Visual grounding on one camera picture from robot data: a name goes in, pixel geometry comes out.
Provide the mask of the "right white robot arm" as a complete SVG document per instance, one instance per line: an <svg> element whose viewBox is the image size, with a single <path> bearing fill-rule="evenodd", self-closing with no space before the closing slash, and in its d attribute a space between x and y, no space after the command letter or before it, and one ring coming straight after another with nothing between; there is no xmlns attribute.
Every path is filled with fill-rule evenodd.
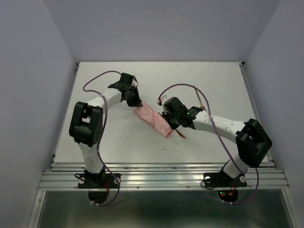
<svg viewBox="0 0 304 228"><path fill-rule="evenodd" d="M218 179L223 185L230 185L248 168L257 168L267 155L273 142L264 128L256 119L246 122L234 121L209 114L206 109L191 107L188 109L177 97L163 96L159 102L163 107L162 117L175 130L182 126L197 131L205 131L237 145L238 154L232 157L218 173Z"/></svg>

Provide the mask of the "pink cloth napkin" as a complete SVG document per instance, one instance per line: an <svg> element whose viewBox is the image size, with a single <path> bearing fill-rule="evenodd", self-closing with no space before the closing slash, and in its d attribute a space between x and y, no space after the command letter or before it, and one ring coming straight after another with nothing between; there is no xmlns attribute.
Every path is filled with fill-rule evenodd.
<svg viewBox="0 0 304 228"><path fill-rule="evenodd" d="M173 130L165 121L165 119L145 102L142 102L142 107L135 108L133 112L144 123L149 125L151 128L153 128L165 138L167 138L172 133Z"/></svg>

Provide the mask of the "brown wooden knife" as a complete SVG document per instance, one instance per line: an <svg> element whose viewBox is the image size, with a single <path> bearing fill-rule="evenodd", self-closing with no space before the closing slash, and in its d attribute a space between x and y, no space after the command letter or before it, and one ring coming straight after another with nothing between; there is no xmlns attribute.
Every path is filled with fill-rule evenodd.
<svg viewBox="0 0 304 228"><path fill-rule="evenodd" d="M198 99L200 108L201 108L202 110L205 110L205 106L202 104L202 101L201 101L199 92L198 92L198 90L197 90L197 88L196 88L195 86L194 86L194 90L195 90L195 93L196 93L196 96L197 96L197 99Z"/></svg>

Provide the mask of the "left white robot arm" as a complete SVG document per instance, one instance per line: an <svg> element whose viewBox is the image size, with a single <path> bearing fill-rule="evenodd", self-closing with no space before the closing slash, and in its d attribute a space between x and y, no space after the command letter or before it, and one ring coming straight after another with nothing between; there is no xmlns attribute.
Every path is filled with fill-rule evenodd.
<svg viewBox="0 0 304 228"><path fill-rule="evenodd" d="M105 188L110 181L116 185L120 176L107 172L99 147L105 131L108 110L125 101L131 108L141 107L135 76L121 73L120 79L110 84L104 92L91 90L98 96L88 102L75 104L69 127L69 135L78 144L85 162L83 173L75 174L80 189Z"/></svg>

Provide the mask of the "brown wooden fork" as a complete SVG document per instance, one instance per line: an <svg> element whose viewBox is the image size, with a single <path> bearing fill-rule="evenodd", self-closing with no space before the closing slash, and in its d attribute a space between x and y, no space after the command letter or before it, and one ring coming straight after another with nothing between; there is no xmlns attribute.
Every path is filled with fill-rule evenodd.
<svg viewBox="0 0 304 228"><path fill-rule="evenodd" d="M175 131L181 138L186 139L186 137L178 129L175 129Z"/></svg>

